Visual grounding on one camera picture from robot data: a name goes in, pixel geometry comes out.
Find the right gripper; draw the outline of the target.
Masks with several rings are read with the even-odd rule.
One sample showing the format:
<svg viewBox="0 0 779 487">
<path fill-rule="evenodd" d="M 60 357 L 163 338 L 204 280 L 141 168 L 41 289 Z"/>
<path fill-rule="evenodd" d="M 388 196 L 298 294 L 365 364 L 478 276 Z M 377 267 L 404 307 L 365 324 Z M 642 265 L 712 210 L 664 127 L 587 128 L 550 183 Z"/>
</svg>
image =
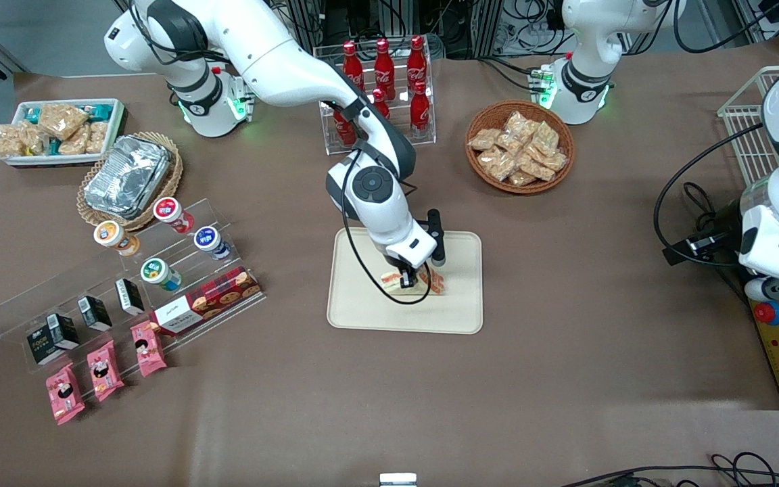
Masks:
<svg viewBox="0 0 779 487">
<path fill-rule="evenodd" d="M 437 250 L 437 240 L 423 226 L 414 226 L 408 237 L 386 246 L 385 259 L 396 266 L 408 266 L 416 269 L 415 277 L 421 283 L 429 281 L 429 266 L 427 260 Z M 399 287 L 413 287 L 412 269 L 400 269 Z"/>
</svg>

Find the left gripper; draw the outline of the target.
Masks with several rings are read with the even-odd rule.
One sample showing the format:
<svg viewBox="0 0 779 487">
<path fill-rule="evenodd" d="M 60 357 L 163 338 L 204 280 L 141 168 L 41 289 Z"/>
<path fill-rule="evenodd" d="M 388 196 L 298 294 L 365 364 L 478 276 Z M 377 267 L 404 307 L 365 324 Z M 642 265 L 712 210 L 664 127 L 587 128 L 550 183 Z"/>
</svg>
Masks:
<svg viewBox="0 0 779 487">
<path fill-rule="evenodd" d="M 740 263 L 779 279 L 779 218 L 769 206 L 754 206 L 742 214 L 742 235 L 738 229 L 699 231 L 665 246 L 663 256 L 670 266 L 683 262 L 708 266 Z"/>
</svg>

